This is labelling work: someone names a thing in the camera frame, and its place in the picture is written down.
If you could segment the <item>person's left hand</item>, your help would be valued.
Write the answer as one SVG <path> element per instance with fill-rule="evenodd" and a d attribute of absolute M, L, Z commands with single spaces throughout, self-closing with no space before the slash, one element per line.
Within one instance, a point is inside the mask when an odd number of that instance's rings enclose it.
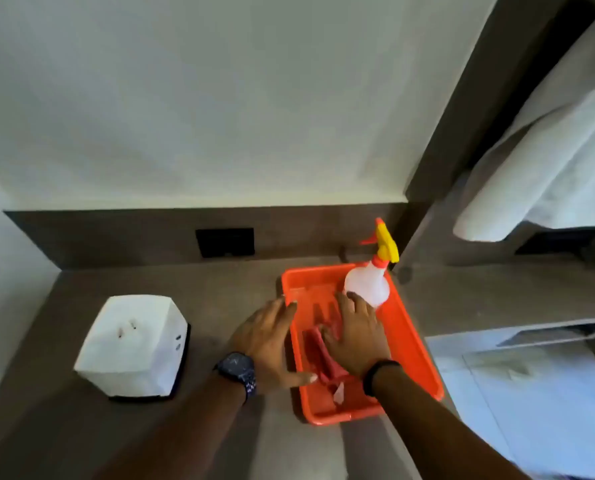
<path fill-rule="evenodd" d="M 288 371 L 284 344 L 297 309 L 297 302 L 286 303 L 285 298 L 268 301 L 229 340 L 229 353 L 238 351 L 253 359 L 258 395 L 289 389 L 283 387 L 283 371 Z"/>

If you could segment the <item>person's right hand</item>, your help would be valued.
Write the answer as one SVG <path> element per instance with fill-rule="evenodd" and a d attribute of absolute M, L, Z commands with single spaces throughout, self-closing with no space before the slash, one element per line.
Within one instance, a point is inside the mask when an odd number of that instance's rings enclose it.
<path fill-rule="evenodd" d="M 341 329 L 334 334 L 341 343 L 341 351 L 332 358 L 350 374 L 362 379 L 373 363 L 391 359 L 387 337 L 375 309 L 361 297 L 351 292 L 338 292 L 336 299 Z"/>

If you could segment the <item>red cloth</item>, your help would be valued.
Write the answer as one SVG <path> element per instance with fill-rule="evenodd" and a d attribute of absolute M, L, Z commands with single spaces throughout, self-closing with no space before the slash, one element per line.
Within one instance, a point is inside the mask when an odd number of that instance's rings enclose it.
<path fill-rule="evenodd" d="M 333 394 L 342 384 L 354 384 L 358 379 L 332 358 L 319 326 L 319 323 L 312 324 L 302 331 L 306 361 L 318 376 L 321 385 Z"/>

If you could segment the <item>person's right forearm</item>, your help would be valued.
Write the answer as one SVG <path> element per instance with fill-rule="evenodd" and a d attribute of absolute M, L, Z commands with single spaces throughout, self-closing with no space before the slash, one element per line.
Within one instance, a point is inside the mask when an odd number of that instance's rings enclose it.
<path fill-rule="evenodd" d="M 531 480 L 405 371 L 382 369 L 373 389 L 422 480 Z"/>

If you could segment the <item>person's left forearm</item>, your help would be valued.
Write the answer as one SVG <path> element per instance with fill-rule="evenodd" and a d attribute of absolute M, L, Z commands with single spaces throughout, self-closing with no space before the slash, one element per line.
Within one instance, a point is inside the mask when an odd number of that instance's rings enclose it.
<path fill-rule="evenodd" d="M 246 399 L 243 384 L 213 372 L 94 480 L 201 480 Z"/>

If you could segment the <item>black wristband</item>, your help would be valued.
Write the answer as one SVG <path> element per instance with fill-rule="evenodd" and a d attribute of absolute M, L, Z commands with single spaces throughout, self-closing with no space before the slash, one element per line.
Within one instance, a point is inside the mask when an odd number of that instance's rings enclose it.
<path fill-rule="evenodd" d="M 362 388 L 363 388 L 364 394 L 367 397 L 372 397 L 372 398 L 376 397 L 374 394 L 374 389 L 373 389 L 374 378 L 379 371 L 381 371 L 382 369 L 386 369 L 386 368 L 396 368 L 399 371 L 403 371 L 402 365 L 395 360 L 380 359 L 380 360 L 376 361 L 375 363 L 373 363 L 366 370 L 364 375 L 362 376 Z"/>

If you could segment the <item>dark wristwatch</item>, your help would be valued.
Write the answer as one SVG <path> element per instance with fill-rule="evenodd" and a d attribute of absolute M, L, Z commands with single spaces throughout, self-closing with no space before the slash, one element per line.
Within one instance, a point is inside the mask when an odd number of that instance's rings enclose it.
<path fill-rule="evenodd" d="M 222 378 L 243 387 L 244 404 L 256 395 L 256 370 L 253 359 L 248 355 L 238 351 L 231 352 L 213 366 L 213 371 Z"/>

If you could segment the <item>white spray bottle yellow trigger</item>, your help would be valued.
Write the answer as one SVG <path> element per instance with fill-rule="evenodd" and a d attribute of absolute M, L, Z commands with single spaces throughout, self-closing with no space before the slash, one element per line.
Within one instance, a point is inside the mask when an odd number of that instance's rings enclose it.
<path fill-rule="evenodd" d="M 375 219 L 371 237 L 360 241 L 361 246 L 371 244 L 377 246 L 376 252 L 366 264 L 350 270 L 345 277 L 343 292 L 356 294 L 377 309 L 390 296 L 390 285 L 385 277 L 387 268 L 390 264 L 397 264 L 400 257 L 398 245 L 380 217 Z"/>

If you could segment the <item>orange plastic tray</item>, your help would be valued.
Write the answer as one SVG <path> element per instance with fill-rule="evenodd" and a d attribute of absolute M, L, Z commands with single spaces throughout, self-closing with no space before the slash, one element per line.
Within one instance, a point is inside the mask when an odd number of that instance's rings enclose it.
<path fill-rule="evenodd" d="M 295 368 L 298 372 L 313 372 L 306 361 L 302 331 L 312 324 L 329 324 L 334 332 L 341 329 L 335 294 L 342 290 L 346 274 L 363 263 L 331 266 L 300 267 L 281 275 L 283 295 L 288 303 L 296 301 L 297 312 L 290 326 L 290 340 Z M 398 290 L 389 274 L 387 302 L 377 309 L 391 357 L 399 362 L 410 378 L 437 401 L 444 398 L 444 387 L 438 371 L 406 312 Z M 383 414 L 376 399 L 367 397 L 362 382 L 342 384 L 329 393 L 319 380 L 300 387 L 300 403 L 305 420 L 314 426 L 330 426 L 340 422 L 365 419 Z"/>

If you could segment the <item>white tissue box black base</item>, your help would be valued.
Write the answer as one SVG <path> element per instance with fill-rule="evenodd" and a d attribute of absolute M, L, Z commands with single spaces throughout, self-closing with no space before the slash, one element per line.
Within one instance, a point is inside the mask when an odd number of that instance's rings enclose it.
<path fill-rule="evenodd" d="M 112 296 L 91 325 L 73 370 L 113 400 L 169 399 L 181 379 L 190 331 L 172 298 Z"/>

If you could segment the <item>white ceramic fixture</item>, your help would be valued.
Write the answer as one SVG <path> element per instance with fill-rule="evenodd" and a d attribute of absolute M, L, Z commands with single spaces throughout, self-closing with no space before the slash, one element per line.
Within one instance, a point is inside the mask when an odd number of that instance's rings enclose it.
<path fill-rule="evenodd" d="M 462 421 L 532 476 L 595 478 L 595 321 L 425 336 Z"/>

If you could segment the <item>white towel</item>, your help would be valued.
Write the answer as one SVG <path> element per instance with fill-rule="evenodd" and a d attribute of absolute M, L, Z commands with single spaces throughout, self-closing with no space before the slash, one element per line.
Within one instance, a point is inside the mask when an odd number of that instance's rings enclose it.
<path fill-rule="evenodd" d="M 528 97 L 465 185 L 453 234 L 504 240 L 519 223 L 595 227 L 595 21 Z"/>

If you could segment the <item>black wall socket plate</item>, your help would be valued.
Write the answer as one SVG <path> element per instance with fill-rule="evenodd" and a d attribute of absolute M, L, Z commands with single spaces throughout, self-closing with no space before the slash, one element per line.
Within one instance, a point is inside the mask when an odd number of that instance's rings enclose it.
<path fill-rule="evenodd" d="M 195 236 L 203 259 L 251 257 L 255 254 L 252 227 L 198 229 Z"/>

